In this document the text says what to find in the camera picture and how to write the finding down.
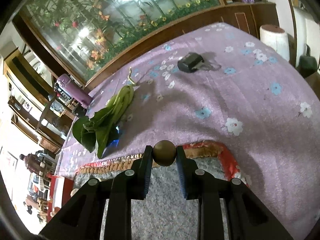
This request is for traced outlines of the brown longan fruit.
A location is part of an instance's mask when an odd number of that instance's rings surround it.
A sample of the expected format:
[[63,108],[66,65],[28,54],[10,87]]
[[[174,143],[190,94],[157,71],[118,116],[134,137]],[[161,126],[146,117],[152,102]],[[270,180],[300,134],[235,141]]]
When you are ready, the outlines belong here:
[[176,147],[168,140],[161,140],[153,147],[153,160],[160,166],[170,166],[176,159]]

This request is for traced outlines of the red cardboard box tray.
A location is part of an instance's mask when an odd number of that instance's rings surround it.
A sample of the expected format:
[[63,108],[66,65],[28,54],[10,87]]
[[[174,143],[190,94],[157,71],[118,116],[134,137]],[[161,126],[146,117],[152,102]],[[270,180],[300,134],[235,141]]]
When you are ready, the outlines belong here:
[[53,175],[50,183],[47,222],[52,218],[52,214],[57,212],[57,208],[63,207],[71,198],[74,181],[63,176]]

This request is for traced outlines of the seated person in background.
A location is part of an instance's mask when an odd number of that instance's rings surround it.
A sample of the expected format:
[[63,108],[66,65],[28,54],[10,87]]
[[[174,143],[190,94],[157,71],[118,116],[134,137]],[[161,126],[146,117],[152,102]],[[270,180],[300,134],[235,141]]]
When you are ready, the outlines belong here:
[[44,157],[47,153],[46,150],[38,150],[28,155],[20,154],[19,158],[24,161],[26,168],[31,173],[35,173],[42,178],[51,178],[53,175],[52,162]]

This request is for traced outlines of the grey fluffy mat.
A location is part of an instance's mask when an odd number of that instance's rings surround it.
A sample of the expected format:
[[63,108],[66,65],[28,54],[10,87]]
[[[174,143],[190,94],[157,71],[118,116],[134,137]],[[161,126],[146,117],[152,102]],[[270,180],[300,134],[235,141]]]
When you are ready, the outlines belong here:
[[131,211],[132,239],[197,239],[198,201],[183,198],[175,164],[152,169],[146,200]]

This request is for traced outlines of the green leafy vegetable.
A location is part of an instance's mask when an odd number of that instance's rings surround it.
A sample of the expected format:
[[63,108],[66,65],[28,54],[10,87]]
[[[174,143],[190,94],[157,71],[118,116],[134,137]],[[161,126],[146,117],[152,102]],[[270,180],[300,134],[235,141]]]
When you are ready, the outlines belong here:
[[123,86],[117,94],[107,102],[106,106],[89,118],[82,116],[74,123],[72,135],[86,150],[96,152],[102,159],[105,149],[119,138],[117,123],[131,104],[134,96],[132,69],[129,69],[128,85]]

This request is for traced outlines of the purple thermos bottle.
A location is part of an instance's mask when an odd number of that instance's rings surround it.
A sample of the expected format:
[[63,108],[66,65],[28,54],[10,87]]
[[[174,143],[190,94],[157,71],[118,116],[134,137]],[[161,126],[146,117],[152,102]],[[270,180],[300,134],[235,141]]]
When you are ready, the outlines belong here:
[[82,107],[87,108],[91,104],[93,100],[92,97],[81,89],[67,74],[61,75],[57,79],[57,84],[67,94],[79,102]]

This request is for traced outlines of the wooden chair back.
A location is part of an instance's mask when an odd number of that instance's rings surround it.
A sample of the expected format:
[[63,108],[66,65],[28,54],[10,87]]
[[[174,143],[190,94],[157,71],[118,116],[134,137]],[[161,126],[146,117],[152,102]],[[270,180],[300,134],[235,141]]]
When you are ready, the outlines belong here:
[[63,103],[60,102],[57,92],[48,95],[49,102],[46,104],[40,119],[35,127],[35,131],[39,131],[43,126],[42,121],[47,120],[49,124],[55,127],[59,132],[63,130],[63,123],[61,122],[61,114],[64,111]]

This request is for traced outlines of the purple floral tablecloth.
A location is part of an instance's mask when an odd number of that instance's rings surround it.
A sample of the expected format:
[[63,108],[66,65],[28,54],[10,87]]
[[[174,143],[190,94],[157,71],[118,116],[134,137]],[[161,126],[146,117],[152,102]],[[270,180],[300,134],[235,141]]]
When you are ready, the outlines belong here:
[[[193,73],[178,60],[200,54]],[[146,145],[213,140],[225,144],[245,181],[294,239],[319,219],[319,99],[285,59],[252,35],[216,23],[168,41],[91,91],[88,115],[132,78],[138,86],[106,159]]]

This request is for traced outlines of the black car key fob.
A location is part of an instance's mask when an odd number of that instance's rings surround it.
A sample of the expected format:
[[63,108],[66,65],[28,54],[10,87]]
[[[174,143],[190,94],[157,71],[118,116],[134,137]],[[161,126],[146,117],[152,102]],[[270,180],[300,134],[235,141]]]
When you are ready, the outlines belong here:
[[197,53],[188,53],[177,62],[179,70],[185,73],[193,73],[203,64],[203,57]]

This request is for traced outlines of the white paper roll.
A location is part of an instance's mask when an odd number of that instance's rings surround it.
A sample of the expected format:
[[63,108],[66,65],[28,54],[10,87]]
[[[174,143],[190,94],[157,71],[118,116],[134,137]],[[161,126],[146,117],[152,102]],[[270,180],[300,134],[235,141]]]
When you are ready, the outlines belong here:
[[286,61],[290,60],[289,39],[285,30],[276,25],[264,24],[260,27],[260,40]]

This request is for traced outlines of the flower painted glass panel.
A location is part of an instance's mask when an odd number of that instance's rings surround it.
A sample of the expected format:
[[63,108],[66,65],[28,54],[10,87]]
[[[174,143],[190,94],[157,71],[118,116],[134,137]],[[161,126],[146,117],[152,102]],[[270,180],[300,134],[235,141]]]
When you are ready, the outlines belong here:
[[13,19],[85,85],[129,46],[166,24],[230,0],[26,0]]

